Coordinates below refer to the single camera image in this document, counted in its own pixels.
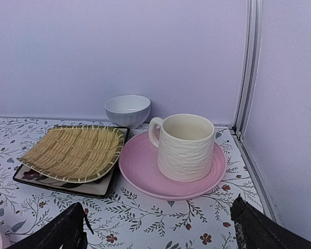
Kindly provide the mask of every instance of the white ceramic mug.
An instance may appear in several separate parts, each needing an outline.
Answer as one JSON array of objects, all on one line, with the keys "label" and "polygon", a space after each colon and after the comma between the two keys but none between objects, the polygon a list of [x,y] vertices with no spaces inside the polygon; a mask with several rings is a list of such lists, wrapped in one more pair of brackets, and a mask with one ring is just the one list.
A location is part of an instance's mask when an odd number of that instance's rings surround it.
[{"label": "white ceramic mug", "polygon": [[[160,136],[155,131],[160,126]],[[206,118],[177,114],[153,118],[149,126],[151,143],[158,148],[158,168],[166,177],[179,182],[202,179],[211,169],[214,125]]]}]

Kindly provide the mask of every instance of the black object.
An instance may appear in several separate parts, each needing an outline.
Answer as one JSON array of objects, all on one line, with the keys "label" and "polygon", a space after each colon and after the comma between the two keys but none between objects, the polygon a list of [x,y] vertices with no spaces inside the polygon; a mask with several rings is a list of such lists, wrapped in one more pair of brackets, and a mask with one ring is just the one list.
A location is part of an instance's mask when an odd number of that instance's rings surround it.
[{"label": "black object", "polygon": [[87,249],[87,234],[83,232],[84,219],[93,234],[83,207],[77,202],[43,228],[8,249]]},{"label": "black object", "polygon": [[311,249],[311,242],[279,226],[240,195],[230,211],[239,249]]},{"label": "black object", "polygon": [[[117,128],[118,129],[126,129],[126,134],[125,134],[125,137],[124,137],[124,143],[126,143],[129,140],[130,129],[126,128],[126,127],[117,127]],[[115,165],[113,166],[114,172],[113,172],[113,175],[111,176],[111,179],[110,179],[108,188],[106,190],[106,193],[104,195],[95,195],[93,193],[84,193],[84,192],[81,193],[79,191],[74,191],[74,188],[71,188],[71,187],[69,187],[69,188],[57,188],[57,187],[51,186],[51,185],[43,185],[43,184],[38,184],[38,183],[35,183],[35,182],[28,181],[28,180],[19,179],[16,176],[17,176],[17,174],[19,173],[19,171],[21,170],[22,167],[23,167],[23,164],[19,166],[19,168],[16,170],[16,173],[12,177],[12,179],[14,181],[16,181],[16,182],[27,184],[27,185],[31,185],[31,186],[38,187],[38,188],[53,190],[53,191],[57,191],[57,192],[69,193],[69,194],[72,194],[72,195],[86,196],[86,197],[98,198],[98,199],[107,198],[107,196],[111,192],[111,190],[113,188],[113,185],[115,184],[115,182],[116,182],[116,180],[117,180],[117,178],[119,176],[119,173],[120,173],[118,162],[116,162]],[[94,183],[101,182],[102,178],[95,180]]]}]

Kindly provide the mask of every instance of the mug handle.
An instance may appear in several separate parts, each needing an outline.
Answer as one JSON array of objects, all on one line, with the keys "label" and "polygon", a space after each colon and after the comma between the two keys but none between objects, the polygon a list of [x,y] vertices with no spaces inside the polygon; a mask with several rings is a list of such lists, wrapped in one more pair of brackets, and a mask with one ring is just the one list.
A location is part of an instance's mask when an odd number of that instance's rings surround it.
[{"label": "mug handle", "polygon": [[157,126],[162,126],[164,120],[162,118],[152,118],[149,125],[149,139],[152,145],[156,148],[159,147],[159,138],[156,136],[156,128]]}]

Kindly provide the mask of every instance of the decorative plate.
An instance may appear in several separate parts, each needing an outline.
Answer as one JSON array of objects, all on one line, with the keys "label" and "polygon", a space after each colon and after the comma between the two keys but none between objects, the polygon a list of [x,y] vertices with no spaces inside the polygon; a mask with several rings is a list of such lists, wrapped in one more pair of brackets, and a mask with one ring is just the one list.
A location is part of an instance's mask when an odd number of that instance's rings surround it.
[{"label": "decorative plate", "polygon": [[138,135],[124,146],[119,167],[124,178],[139,191],[163,200],[186,200],[210,192],[222,180],[227,161],[223,150],[214,144],[210,172],[195,182],[178,182],[164,176],[157,165],[158,149],[148,133]]},{"label": "decorative plate", "polygon": [[101,178],[118,160],[124,134],[104,126],[61,126],[48,133],[20,162],[38,173],[69,183]]}]

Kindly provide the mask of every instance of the bowl rim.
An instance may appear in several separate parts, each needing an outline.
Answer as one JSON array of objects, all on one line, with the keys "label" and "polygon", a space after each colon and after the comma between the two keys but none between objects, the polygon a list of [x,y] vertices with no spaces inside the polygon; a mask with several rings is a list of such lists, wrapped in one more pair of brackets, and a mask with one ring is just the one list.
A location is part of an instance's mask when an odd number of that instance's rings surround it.
[{"label": "bowl rim", "polygon": [[[148,100],[148,105],[145,106],[145,107],[142,108],[142,109],[138,109],[138,110],[135,110],[135,111],[129,112],[129,113],[127,113],[127,112],[115,112],[115,111],[113,111],[113,110],[107,108],[107,103],[108,103],[109,101],[112,101],[112,100],[114,100],[114,99],[119,99],[119,98],[122,98],[122,97],[127,97],[127,96],[134,96],[134,97],[144,98],[144,99]],[[145,97],[145,96],[142,96],[142,95],[128,94],[128,95],[117,96],[117,97],[111,98],[110,100],[107,100],[106,103],[105,103],[105,109],[106,109],[107,111],[111,112],[111,113],[116,113],[116,114],[132,114],[132,113],[141,112],[141,111],[143,111],[143,110],[149,108],[150,105],[151,105],[151,100],[150,100],[149,98],[147,98],[147,97]]]}]

